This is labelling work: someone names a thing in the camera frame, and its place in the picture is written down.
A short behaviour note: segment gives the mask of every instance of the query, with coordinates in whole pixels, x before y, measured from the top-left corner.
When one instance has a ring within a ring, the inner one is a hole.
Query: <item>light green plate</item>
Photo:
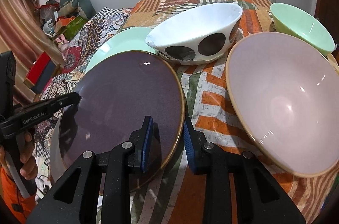
[[[157,55],[158,51],[145,43],[145,38],[150,31],[152,29],[147,27],[134,27],[118,33],[95,52],[87,65],[85,74],[106,58],[121,52],[146,51]]]
[[[313,16],[283,3],[274,3],[270,8],[277,32],[295,36],[311,44],[324,56],[333,52],[333,38]]]

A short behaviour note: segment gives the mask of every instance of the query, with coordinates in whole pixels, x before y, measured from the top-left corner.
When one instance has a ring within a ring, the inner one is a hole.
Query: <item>tablecloth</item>
[[[77,62],[67,59],[75,68],[67,74],[55,77],[42,99],[71,92],[84,75],[93,53],[118,30],[135,26],[154,28],[182,11],[218,2],[236,3],[243,8],[236,42],[250,34],[274,30],[269,0],[142,0],[132,11],[104,8],[84,26],[71,43],[72,46],[81,48]],[[205,65],[174,67],[187,99],[192,123],[195,129],[204,132],[208,141],[218,144],[226,151],[252,151],[298,206],[307,223],[311,223],[319,214],[331,190],[339,164],[320,177],[297,178],[264,156],[245,133],[231,105],[225,79],[227,54]],[[60,112],[36,129],[36,156],[38,160],[42,160],[40,165],[45,172],[49,169],[50,138],[59,116]],[[162,170],[149,184],[131,193],[132,223],[201,223],[205,179],[203,175],[192,175],[187,166],[186,154],[181,152],[175,162]],[[97,221],[100,221],[100,210]]]

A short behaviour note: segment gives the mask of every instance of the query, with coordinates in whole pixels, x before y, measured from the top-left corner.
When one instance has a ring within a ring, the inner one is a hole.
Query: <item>purple plate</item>
[[[120,53],[92,68],[74,91],[81,100],[65,109],[59,130],[66,168],[86,150],[99,154],[128,141],[147,115],[158,125],[157,144],[152,146],[149,171],[131,175],[130,188],[146,183],[169,162],[182,131],[185,100],[167,62],[147,52]]]

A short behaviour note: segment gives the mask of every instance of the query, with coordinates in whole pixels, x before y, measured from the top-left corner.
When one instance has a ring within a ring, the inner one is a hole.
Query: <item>metal screw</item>
[[[83,154],[82,154],[82,157],[84,157],[85,159],[88,159],[88,158],[91,158],[93,155],[93,152],[91,151],[85,151]]]
[[[122,143],[122,147],[124,148],[124,149],[128,149],[128,148],[130,148],[132,146],[132,143],[131,142],[124,142],[124,143]]]
[[[204,143],[204,148],[206,148],[206,149],[211,149],[211,148],[213,148],[213,147],[214,147],[214,144],[211,143],[211,142],[206,142],[206,143]]]
[[[253,157],[253,153],[250,151],[244,151],[242,156],[244,156],[246,159],[251,159]]]

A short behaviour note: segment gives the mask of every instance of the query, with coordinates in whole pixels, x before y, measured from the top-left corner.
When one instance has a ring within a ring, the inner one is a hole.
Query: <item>hand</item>
[[[32,135],[29,132],[25,133],[25,148],[20,154],[20,161],[24,164],[20,169],[20,174],[26,179],[31,180],[35,179],[38,176],[38,166],[35,162],[35,158],[32,156],[34,150],[34,141],[32,141]],[[3,146],[0,145],[0,163],[4,168],[6,174],[12,178],[12,175],[7,167],[5,160],[5,150]]]

